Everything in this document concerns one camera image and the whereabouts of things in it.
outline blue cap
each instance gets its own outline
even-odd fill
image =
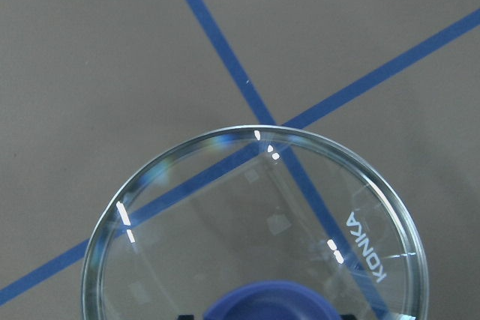
[[[223,296],[204,320],[341,320],[322,296],[297,283],[264,281]]]

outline gray floor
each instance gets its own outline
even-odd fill
[[[278,124],[479,8],[204,1]],[[0,30],[0,289],[85,240],[156,154],[258,122],[185,0],[0,0]],[[474,28],[306,128],[363,156],[400,194],[427,252],[429,319],[478,312],[479,50]],[[0,318],[80,319],[81,263]]]

